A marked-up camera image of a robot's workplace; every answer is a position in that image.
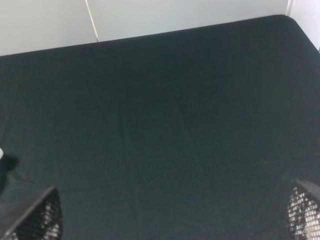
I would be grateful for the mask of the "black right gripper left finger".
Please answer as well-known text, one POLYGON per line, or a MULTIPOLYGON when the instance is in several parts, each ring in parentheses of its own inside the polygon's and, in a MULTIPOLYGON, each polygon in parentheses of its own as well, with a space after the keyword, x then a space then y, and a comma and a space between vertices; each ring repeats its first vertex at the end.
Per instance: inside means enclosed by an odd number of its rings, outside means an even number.
POLYGON ((4 205, 5 240, 60 240, 62 236, 63 214, 56 187, 4 205))

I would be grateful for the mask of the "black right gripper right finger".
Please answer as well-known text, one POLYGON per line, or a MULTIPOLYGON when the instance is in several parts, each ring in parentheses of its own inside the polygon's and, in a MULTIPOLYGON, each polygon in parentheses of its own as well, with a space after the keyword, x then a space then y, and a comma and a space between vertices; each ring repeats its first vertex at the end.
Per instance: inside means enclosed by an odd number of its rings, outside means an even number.
POLYGON ((295 180, 287 207, 291 240, 320 238, 320 187, 307 180, 295 180))

